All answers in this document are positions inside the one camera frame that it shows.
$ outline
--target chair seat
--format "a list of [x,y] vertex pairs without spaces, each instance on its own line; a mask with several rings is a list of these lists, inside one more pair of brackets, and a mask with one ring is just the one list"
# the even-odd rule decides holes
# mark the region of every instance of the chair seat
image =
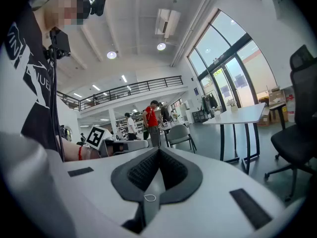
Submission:
[[175,144],[178,144],[178,143],[181,143],[181,142],[184,142],[186,140],[189,139],[189,136],[184,136],[184,137],[181,137],[181,138],[177,138],[177,139],[172,139],[172,140],[168,140],[170,144],[172,145],[175,145]]
[[280,156],[295,165],[303,165],[314,157],[316,141],[316,135],[305,133],[297,125],[271,137],[271,142]]

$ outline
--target red bracelet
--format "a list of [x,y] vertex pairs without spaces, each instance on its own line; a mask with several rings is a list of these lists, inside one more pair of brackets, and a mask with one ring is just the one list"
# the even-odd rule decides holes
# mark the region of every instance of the red bracelet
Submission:
[[78,151],[78,160],[79,160],[79,161],[82,161],[82,160],[83,160],[83,158],[81,157],[81,148],[82,148],[82,146],[79,147],[79,151]]

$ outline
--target floor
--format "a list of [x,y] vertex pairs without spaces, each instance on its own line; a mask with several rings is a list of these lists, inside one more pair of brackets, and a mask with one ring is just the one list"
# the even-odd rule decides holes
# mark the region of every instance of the floor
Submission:
[[[286,127],[291,126],[290,122],[286,123]],[[220,126],[219,125],[203,125],[201,123],[194,123],[189,126],[190,133],[196,144],[197,151],[196,154],[206,156],[208,158],[219,159],[220,158]],[[237,138],[237,152],[240,157],[246,157],[246,134],[243,124],[238,124],[236,128],[236,138]],[[272,135],[282,130],[279,123],[271,124],[268,127],[258,127],[259,139],[260,139],[260,156],[255,158],[250,164],[249,175],[263,184],[265,187],[270,189],[278,197],[284,201],[285,196],[290,193],[292,185],[292,171],[287,170],[281,173],[270,175],[268,181],[264,180],[264,174],[268,171],[278,169],[287,164],[283,158],[279,158],[278,161],[275,160],[275,155],[277,151],[273,147],[270,138]],[[249,126],[250,131],[250,141],[251,141],[251,154],[256,152],[254,129],[252,124]],[[231,159],[234,157],[234,145],[233,145],[233,129],[231,125],[224,126],[225,133],[225,148],[224,148],[224,159]],[[165,137],[161,136],[162,146],[166,146]],[[183,142],[173,146],[177,149],[184,151],[190,150],[189,142]],[[233,163],[236,168],[244,170],[241,161]],[[317,161],[312,159],[310,165],[313,169],[317,170]],[[298,170],[297,182],[295,194],[291,201],[285,203],[289,205],[294,200],[305,196],[309,188],[309,179],[311,175]]]

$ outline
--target gray pants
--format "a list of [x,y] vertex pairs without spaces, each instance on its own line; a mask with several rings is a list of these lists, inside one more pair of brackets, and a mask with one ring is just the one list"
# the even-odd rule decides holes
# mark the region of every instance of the gray pants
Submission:
[[160,134],[159,127],[153,126],[148,128],[149,134],[151,136],[151,142],[153,147],[160,147]]

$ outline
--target chair backrest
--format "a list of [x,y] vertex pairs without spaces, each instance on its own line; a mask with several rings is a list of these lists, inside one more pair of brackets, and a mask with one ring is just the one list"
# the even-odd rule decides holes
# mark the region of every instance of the chair backrest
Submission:
[[177,124],[174,127],[172,127],[167,134],[167,139],[168,140],[175,140],[178,138],[185,137],[189,134],[189,131],[187,127],[183,124]]
[[301,46],[290,59],[291,80],[295,93],[295,123],[304,130],[316,130],[317,121],[317,58]]

